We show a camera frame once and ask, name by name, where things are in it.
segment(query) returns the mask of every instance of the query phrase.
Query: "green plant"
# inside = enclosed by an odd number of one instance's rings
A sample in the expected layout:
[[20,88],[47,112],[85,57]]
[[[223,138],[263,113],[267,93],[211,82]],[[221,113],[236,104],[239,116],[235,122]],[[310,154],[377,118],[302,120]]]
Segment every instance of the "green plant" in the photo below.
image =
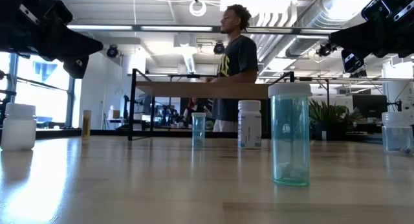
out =
[[309,118],[312,124],[336,124],[352,122],[361,122],[363,119],[359,110],[356,108],[352,113],[349,112],[348,108],[342,105],[327,105],[324,101],[319,104],[315,100],[310,100],[309,104]]

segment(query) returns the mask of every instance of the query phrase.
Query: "wooden table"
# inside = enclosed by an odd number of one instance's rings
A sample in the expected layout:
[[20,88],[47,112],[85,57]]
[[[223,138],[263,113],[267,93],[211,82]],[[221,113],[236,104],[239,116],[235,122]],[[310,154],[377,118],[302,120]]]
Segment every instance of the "wooden table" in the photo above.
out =
[[268,84],[220,84],[205,82],[136,82],[152,97],[268,99]]
[[414,222],[414,159],[381,145],[312,142],[309,187],[275,185],[269,148],[206,145],[91,137],[2,151],[0,223]]

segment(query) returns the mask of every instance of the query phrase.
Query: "curly hair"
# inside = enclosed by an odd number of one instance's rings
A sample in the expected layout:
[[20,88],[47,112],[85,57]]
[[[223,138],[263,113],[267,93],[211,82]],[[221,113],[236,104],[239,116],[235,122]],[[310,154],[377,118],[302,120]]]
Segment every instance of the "curly hair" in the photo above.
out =
[[250,23],[248,21],[252,15],[246,7],[236,4],[228,6],[227,10],[233,10],[235,14],[240,17],[240,30],[246,30],[250,26]]

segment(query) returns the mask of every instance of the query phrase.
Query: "potted plant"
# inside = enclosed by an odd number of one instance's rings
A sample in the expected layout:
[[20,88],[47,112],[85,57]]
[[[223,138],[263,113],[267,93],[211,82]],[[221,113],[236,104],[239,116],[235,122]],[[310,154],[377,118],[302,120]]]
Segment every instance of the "potted plant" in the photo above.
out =
[[358,109],[350,113],[345,106],[328,106],[324,101],[319,104],[315,100],[310,100],[311,133],[318,140],[344,140],[348,124],[360,122],[362,118]]

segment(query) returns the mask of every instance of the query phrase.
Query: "wooden shelf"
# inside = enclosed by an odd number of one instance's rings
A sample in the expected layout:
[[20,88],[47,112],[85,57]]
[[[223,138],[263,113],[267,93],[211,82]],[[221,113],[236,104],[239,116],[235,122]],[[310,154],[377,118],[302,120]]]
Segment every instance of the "wooden shelf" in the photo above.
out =
[[154,97],[268,99],[266,84],[214,84],[204,82],[136,82]]

